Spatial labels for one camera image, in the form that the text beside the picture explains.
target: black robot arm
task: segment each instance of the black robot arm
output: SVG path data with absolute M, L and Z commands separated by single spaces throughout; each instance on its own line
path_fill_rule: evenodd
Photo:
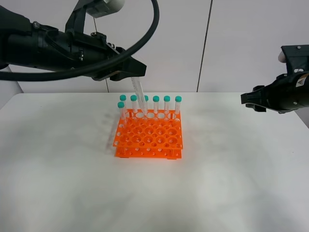
M 309 107 L 309 45 L 281 47 L 287 74 L 268 86 L 256 86 L 253 92 L 241 95 L 241 103 L 257 112 L 266 109 L 281 114 Z
M 118 11 L 117 5 L 106 6 L 102 0 L 79 0 L 65 32 L 38 22 L 30 23 L 29 19 L 0 6 L 0 69 L 14 64 L 55 71 L 41 75 L 0 72 L 0 80 L 49 81 L 85 75 L 96 81 L 106 78 L 119 81 L 144 76 L 146 65 L 131 55 L 151 38 L 157 27 L 157 2 L 151 1 L 155 11 L 153 24 L 135 47 L 127 51 L 107 43 L 102 33 L 93 32 L 90 36 L 83 33 L 86 13 L 101 17 Z

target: test tube cap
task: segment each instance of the test tube cap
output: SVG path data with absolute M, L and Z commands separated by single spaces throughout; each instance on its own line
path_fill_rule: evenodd
M 137 100 L 136 95 L 132 95 L 132 96 L 131 96 L 131 101 L 135 102 L 136 100 Z
M 121 102 L 118 102 L 118 108 L 121 109 L 121 108 L 124 108 L 125 104 L 121 101 Z
M 170 101 L 170 97 L 169 96 L 164 96 L 164 101 L 165 102 L 169 102 Z
M 154 102 L 158 102 L 159 100 L 160 100 L 159 96 L 154 96 L 154 97 L 153 97 L 153 101 L 154 101 Z
M 126 96 L 125 95 L 120 95 L 120 100 L 121 101 L 125 101 L 126 100 Z
M 181 102 L 181 101 L 182 101 L 181 96 L 177 96 L 177 97 L 175 98 L 175 101 L 176 101 L 176 102 Z

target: clear test tube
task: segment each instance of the clear test tube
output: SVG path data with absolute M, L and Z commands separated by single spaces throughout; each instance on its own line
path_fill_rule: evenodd
M 159 110 L 159 96 L 154 96 L 153 101 L 154 101 L 154 113 L 157 114 Z
M 182 102 L 181 96 L 177 96 L 175 102 L 175 114 L 178 115 L 180 113 L 180 103 Z
M 120 101 L 122 101 L 125 104 L 125 112 L 127 112 L 126 96 L 125 95 L 120 95 Z
M 149 100 L 149 97 L 147 95 L 145 95 L 146 111 L 147 111 L 147 113 L 148 113 L 148 100 Z
M 122 101 L 118 102 L 118 108 L 120 111 L 120 118 L 126 122 L 125 104 Z
M 137 113 L 137 97 L 136 95 L 131 96 L 132 109 L 134 113 Z
M 169 96 L 165 96 L 164 97 L 164 113 L 166 115 L 169 114 L 169 102 L 170 102 L 170 97 Z

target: orange test tube rack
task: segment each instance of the orange test tube rack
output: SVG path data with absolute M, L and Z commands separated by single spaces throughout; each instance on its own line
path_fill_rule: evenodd
M 128 109 L 126 121 L 119 119 L 113 146 L 116 147 L 115 156 L 120 158 L 181 159 L 181 115 L 176 115 L 174 110 L 168 115 L 158 110 L 155 115 L 149 109 L 145 117 L 140 109 L 137 113 Z

